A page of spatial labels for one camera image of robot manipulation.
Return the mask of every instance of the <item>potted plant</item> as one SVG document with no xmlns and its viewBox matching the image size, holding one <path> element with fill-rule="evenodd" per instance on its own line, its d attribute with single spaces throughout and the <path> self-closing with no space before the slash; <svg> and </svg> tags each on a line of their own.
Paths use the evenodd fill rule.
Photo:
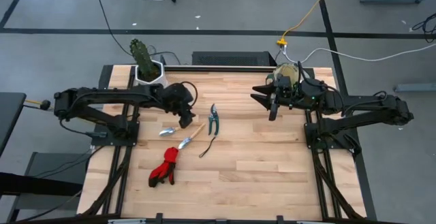
<svg viewBox="0 0 436 224">
<path fill-rule="evenodd" d="M 135 80 L 138 84 L 162 84 L 167 87 L 164 65 L 150 58 L 145 44 L 133 39 L 130 43 L 130 52 L 136 61 Z"/>
</svg>

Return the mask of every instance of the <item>pruning shears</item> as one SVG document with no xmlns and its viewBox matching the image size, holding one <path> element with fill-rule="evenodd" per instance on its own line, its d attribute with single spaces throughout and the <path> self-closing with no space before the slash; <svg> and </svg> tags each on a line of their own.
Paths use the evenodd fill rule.
<svg viewBox="0 0 436 224">
<path fill-rule="evenodd" d="M 217 113 L 217 107 L 215 107 L 215 104 L 211 106 L 211 114 L 209 115 L 209 135 L 212 133 L 213 121 L 215 121 L 217 124 L 217 128 L 214 133 L 214 135 L 216 136 L 218 135 L 218 131 L 219 131 L 219 117 Z"/>
</svg>

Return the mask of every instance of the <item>cactus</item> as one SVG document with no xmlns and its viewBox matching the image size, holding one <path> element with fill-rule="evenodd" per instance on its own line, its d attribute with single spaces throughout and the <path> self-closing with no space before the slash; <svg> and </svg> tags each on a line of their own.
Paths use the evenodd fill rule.
<svg viewBox="0 0 436 224">
<path fill-rule="evenodd" d="M 130 43 L 130 52 L 132 57 L 138 64 L 141 79 L 146 82 L 151 82 L 160 75 L 159 68 L 151 61 L 149 52 L 145 44 L 140 40 L 133 39 Z"/>
</svg>

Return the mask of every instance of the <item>metal bracket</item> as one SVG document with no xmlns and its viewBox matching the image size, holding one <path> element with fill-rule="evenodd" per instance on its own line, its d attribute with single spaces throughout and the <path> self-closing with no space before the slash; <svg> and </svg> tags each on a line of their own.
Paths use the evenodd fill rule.
<svg viewBox="0 0 436 224">
<path fill-rule="evenodd" d="M 103 125 L 96 125 L 94 132 L 106 132 L 104 138 L 93 138 L 93 146 L 135 146 L 138 141 L 139 122 L 128 121 L 129 137 L 127 139 L 116 138 L 114 134 Z"/>
<path fill-rule="evenodd" d="M 284 224 L 285 223 L 285 219 L 283 218 L 283 216 L 277 216 L 277 224 Z"/>
<path fill-rule="evenodd" d="M 427 84 L 398 84 L 395 86 L 394 91 L 398 92 L 425 92 L 425 91 L 436 91 L 436 83 Z"/>
<path fill-rule="evenodd" d="M 297 221 L 297 224 L 334 224 L 334 223 L 325 223 L 318 221 Z"/>
<path fill-rule="evenodd" d="M 332 137 L 323 137 L 317 133 L 318 125 L 315 123 L 305 123 L 305 134 L 307 148 L 314 149 L 347 149 L 352 150 L 355 148 L 349 140 L 345 139 L 347 131 L 340 131 Z"/>
<path fill-rule="evenodd" d="M 145 224 L 146 219 L 118 219 L 109 220 L 108 224 Z"/>
<path fill-rule="evenodd" d="M 156 224 L 162 224 L 162 219 L 163 219 L 163 216 L 164 214 L 162 214 L 162 213 L 157 213 L 156 214 L 156 220 L 155 220 L 155 223 Z"/>
</svg>

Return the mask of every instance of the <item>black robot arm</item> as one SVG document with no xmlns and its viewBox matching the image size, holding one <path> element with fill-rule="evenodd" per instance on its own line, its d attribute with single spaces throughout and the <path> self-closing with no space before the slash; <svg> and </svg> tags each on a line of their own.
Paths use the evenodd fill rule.
<svg viewBox="0 0 436 224">
<path fill-rule="evenodd" d="M 191 93 L 180 83 L 163 88 L 161 84 L 138 85 L 131 89 L 67 89 L 54 94 L 54 115 L 60 120 L 82 118 L 109 128 L 116 138 L 127 138 L 130 124 L 123 115 L 111 115 L 90 107 L 91 104 L 129 104 L 138 108 L 159 108 L 180 116 L 186 128 L 195 114 L 191 113 Z"/>
<path fill-rule="evenodd" d="M 380 92 L 372 96 L 344 96 L 338 91 L 330 91 L 322 81 L 304 78 L 300 84 L 291 84 L 289 77 L 279 76 L 267 85 L 255 86 L 253 90 L 265 94 L 251 94 L 252 98 L 270 110 L 270 120 L 275 120 L 279 106 L 318 111 L 322 114 L 344 114 L 353 111 L 369 111 L 358 115 L 333 120 L 319 121 L 319 133 L 336 134 L 341 130 L 386 123 L 404 125 L 414 118 L 405 101 Z"/>
</svg>

